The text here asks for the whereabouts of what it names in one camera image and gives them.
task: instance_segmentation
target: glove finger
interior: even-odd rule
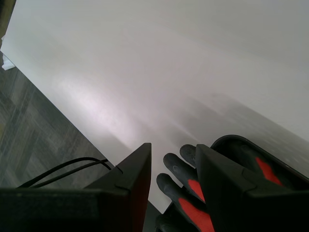
[[[173,153],[166,154],[163,162],[192,195],[205,202],[201,186],[198,182],[196,169],[183,162]]]
[[[277,185],[293,188],[292,183],[280,173],[276,173],[271,161],[259,152],[240,142],[231,142],[228,146],[240,165]]]
[[[182,222],[176,222],[173,219],[165,216],[159,215],[155,220],[155,226],[161,232],[195,232],[198,231],[192,224],[186,224]]]
[[[159,174],[156,182],[160,190],[172,199],[178,211],[188,222],[195,225],[201,232],[214,231],[204,203],[181,189],[167,174]]]
[[[186,144],[186,145],[183,145],[180,148],[180,151],[179,151],[181,157],[185,161],[190,163],[193,167],[196,167],[196,165],[195,165],[195,150],[196,150],[195,146],[190,145],[190,144]]]

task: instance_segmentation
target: white table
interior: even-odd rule
[[[306,0],[17,0],[1,51],[105,155],[246,136],[309,175]]]

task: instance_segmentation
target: gray carpet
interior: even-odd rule
[[[0,187],[17,187],[61,163],[85,156],[104,159],[17,68],[0,68]],[[44,180],[87,163],[70,165]],[[107,171],[102,165],[89,167],[46,188],[81,189]]]

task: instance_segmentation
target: red stripe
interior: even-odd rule
[[[190,188],[196,193],[196,195],[205,202],[201,185],[196,180],[188,180]]]
[[[283,186],[281,181],[275,176],[274,172],[272,171],[272,169],[271,169],[271,167],[269,166],[268,163],[262,161],[259,157],[256,157],[255,160],[259,164],[259,166],[262,169],[262,172],[264,174],[264,177],[267,180],[274,182],[277,185]]]
[[[209,214],[196,209],[184,198],[179,198],[178,200],[183,211],[188,215],[191,221],[200,229],[201,232],[214,232]]]

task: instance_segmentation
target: black cable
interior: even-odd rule
[[[77,158],[77,159],[72,159],[68,162],[65,162],[63,164],[60,164],[54,168],[52,168],[51,170],[48,170],[47,172],[37,176],[36,178],[33,178],[32,180],[29,180],[27,181],[26,183],[22,184],[21,186],[17,187],[17,188],[29,188],[30,186],[34,185],[35,183],[37,183],[38,181],[42,180],[44,177],[50,175],[51,173],[54,173],[55,171],[61,169],[61,168],[64,168],[70,164],[73,164],[73,163],[77,163],[77,162],[80,162],[80,161],[85,161],[85,160],[91,160],[91,161],[100,161],[96,158],[93,158],[93,157],[82,157],[82,158]],[[105,163],[102,163],[102,165],[104,165],[106,168],[108,168],[110,170],[110,167],[105,164]]]
[[[42,187],[42,186],[48,185],[48,184],[50,184],[50,183],[53,183],[54,181],[60,180],[60,179],[66,177],[66,176],[68,176],[68,175],[71,175],[71,174],[73,174],[73,173],[75,173],[75,172],[78,172],[78,171],[80,171],[80,170],[82,170],[82,169],[85,169],[85,168],[88,168],[88,167],[97,165],[97,164],[99,164],[99,163],[103,164],[108,170],[111,170],[111,168],[110,168],[105,162],[107,162],[107,160],[106,160],[106,159],[103,159],[103,160],[99,160],[99,161],[96,161],[96,162],[92,162],[92,163],[86,164],[86,165],[84,165],[84,166],[82,166],[82,167],[75,168],[75,169],[73,169],[72,171],[69,171],[69,172],[64,173],[64,174],[62,174],[62,175],[59,175],[59,176],[57,176],[57,177],[54,177],[54,178],[52,178],[52,179],[50,179],[50,180],[47,180],[47,181],[42,182],[42,183],[40,183],[40,184],[31,186],[31,188],[40,188],[40,187]]]

